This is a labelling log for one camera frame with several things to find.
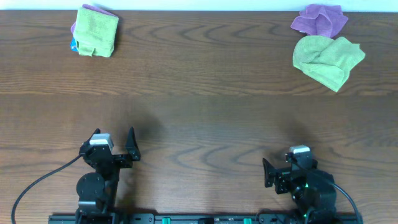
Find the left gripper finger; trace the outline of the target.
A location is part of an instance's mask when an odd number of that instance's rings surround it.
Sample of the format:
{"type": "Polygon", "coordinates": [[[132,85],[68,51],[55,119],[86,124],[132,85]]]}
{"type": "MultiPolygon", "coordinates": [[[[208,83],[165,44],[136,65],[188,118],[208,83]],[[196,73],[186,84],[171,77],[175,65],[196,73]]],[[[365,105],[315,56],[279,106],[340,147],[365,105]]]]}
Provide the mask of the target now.
{"type": "Polygon", "coordinates": [[[90,140],[91,138],[95,135],[95,134],[100,134],[101,131],[99,128],[96,128],[93,132],[93,134],[83,143],[83,145],[89,145],[90,144],[90,140]]]}
{"type": "Polygon", "coordinates": [[[140,161],[141,153],[139,151],[136,141],[135,131],[132,126],[130,127],[129,133],[127,135],[125,149],[127,150],[128,154],[131,156],[132,161],[140,161]]]}

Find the green microfiber cloth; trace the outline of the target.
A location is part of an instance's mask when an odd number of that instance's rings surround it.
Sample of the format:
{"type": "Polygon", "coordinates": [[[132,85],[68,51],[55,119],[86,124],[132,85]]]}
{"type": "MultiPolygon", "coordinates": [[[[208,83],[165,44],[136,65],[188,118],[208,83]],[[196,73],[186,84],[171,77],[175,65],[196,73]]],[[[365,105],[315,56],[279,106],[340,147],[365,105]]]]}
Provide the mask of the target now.
{"type": "Polygon", "coordinates": [[[345,37],[331,39],[308,35],[297,42],[292,64],[310,78],[338,92],[348,80],[351,70],[365,56],[359,44],[345,37]]]}

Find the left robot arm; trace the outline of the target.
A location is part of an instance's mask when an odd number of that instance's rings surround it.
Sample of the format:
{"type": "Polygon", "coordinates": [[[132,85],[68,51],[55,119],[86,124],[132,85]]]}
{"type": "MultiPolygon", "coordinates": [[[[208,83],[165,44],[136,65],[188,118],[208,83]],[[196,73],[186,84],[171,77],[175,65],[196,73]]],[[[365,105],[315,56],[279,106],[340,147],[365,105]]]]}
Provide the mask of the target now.
{"type": "Polygon", "coordinates": [[[115,207],[121,169],[131,168],[141,159],[134,128],[129,129],[125,154],[113,154],[110,134],[96,129],[79,150],[79,155],[95,171],[82,176],[77,185],[79,196],[77,223],[129,223],[129,215],[115,207]]]}

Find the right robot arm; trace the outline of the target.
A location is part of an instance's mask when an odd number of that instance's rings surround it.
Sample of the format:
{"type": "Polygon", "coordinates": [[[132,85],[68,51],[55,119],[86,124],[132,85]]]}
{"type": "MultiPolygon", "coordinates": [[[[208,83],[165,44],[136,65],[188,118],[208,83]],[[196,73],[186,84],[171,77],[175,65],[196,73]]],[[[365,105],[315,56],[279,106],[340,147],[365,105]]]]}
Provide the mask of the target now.
{"type": "Polygon", "coordinates": [[[317,169],[318,162],[310,151],[289,152],[285,159],[290,167],[277,169],[263,158],[264,185],[275,187],[277,194],[291,194],[297,205],[284,216],[284,223],[332,223],[336,214],[336,190],[331,174],[317,169]]]}

